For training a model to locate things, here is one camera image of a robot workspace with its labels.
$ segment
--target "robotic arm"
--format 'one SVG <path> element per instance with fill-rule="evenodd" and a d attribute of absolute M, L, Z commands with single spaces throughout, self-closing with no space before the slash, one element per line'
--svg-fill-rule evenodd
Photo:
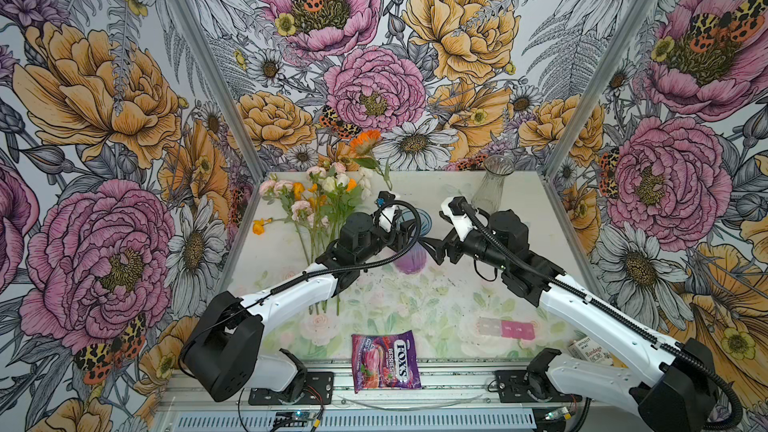
<path fill-rule="evenodd" d="M 262 337 L 296 312 L 346 289 L 360 270 L 393 262 L 417 241 L 441 264 L 464 255 L 502 270 L 507 288 L 603 344 L 629 369 L 592 364 L 543 350 L 528 366 L 528 379 L 546 392 L 578 394 L 611 404 L 643 418 L 657 432 L 724 430 L 738 424 L 742 409 L 734 392 L 712 370 L 712 354 L 691 339 L 687 344 L 651 330 L 593 296 L 560 267 L 528 248 L 528 228 L 511 210 L 492 215 L 480 210 L 483 225 L 464 197 L 447 198 L 440 216 L 453 225 L 443 238 L 418 238 L 421 221 L 407 202 L 382 192 L 383 205 L 372 216 L 356 212 L 340 238 L 301 275 L 271 290 L 235 298 L 219 294 L 200 318 L 182 350 L 188 369 L 216 401 L 242 387 L 266 388 L 285 402 L 300 396 L 306 370 L 287 350 L 258 354 Z M 414 219 L 403 221 L 402 208 Z M 389 247 L 396 255 L 365 261 Z M 716 403 L 716 389 L 726 393 L 732 415 L 720 423 L 706 418 Z"/>

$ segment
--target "wall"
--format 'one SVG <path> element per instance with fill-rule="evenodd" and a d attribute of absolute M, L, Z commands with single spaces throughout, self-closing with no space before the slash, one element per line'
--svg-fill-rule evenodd
<path fill-rule="evenodd" d="M 0 0 L 4 430 L 147 430 L 252 180 L 168 10 Z"/>
<path fill-rule="evenodd" d="M 350 164 L 377 129 L 394 169 L 464 170 L 545 163 L 632 0 L 191 1 L 269 168 Z"/>
<path fill-rule="evenodd" d="M 600 98 L 598 158 L 577 144 L 553 177 L 606 297 L 712 350 L 742 430 L 768 430 L 765 16 L 766 0 L 658 0 Z"/>

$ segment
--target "floral tablecloth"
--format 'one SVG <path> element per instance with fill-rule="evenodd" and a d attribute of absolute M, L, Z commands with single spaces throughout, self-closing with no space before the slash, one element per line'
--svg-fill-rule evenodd
<path fill-rule="evenodd" d="M 445 197 L 471 197 L 483 172 L 395 172 L 395 192 L 433 220 L 428 234 L 443 237 L 449 225 L 438 216 Z M 305 179 L 298 172 L 279 174 L 293 181 Z M 383 187 L 374 183 L 374 190 Z M 374 209 L 373 198 L 369 210 Z M 512 208 L 531 229 L 532 249 L 540 254 L 557 251 L 549 258 L 566 270 L 575 271 L 575 260 L 560 232 L 560 226 L 544 194 L 538 176 L 516 172 L 507 179 L 502 208 Z M 283 218 L 278 204 L 259 204 L 256 218 Z M 292 225 L 273 222 L 263 235 L 250 234 L 228 281 L 236 295 L 246 294 L 285 280 L 306 266 L 300 242 Z M 382 252 L 379 258 L 391 254 Z M 479 264 L 478 270 L 493 277 L 493 270 Z M 362 273 L 352 286 L 325 304 L 295 315 L 268 334 L 261 351 L 286 348 L 302 360 L 350 359 L 352 334 L 397 334 L 413 330 L 420 359 L 532 358 L 543 347 L 564 348 L 583 337 L 570 324 L 536 309 L 508 291 L 502 280 L 485 282 L 475 274 L 468 258 L 459 264 L 430 262 L 417 274 L 403 274 L 392 265 Z M 532 323 L 533 340 L 486 335 L 478 322 L 501 319 Z"/>

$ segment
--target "purple candy bag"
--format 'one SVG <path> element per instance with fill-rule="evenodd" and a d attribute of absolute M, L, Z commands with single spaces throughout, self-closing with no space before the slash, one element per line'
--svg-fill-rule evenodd
<path fill-rule="evenodd" d="M 360 389 L 420 389 L 413 332 L 352 335 L 352 378 Z"/>

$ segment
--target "candy bag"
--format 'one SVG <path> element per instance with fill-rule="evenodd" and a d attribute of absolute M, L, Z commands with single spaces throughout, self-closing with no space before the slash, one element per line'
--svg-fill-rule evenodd
<path fill-rule="evenodd" d="M 361 389 L 420 389 L 413 332 L 352 335 L 352 378 Z"/>

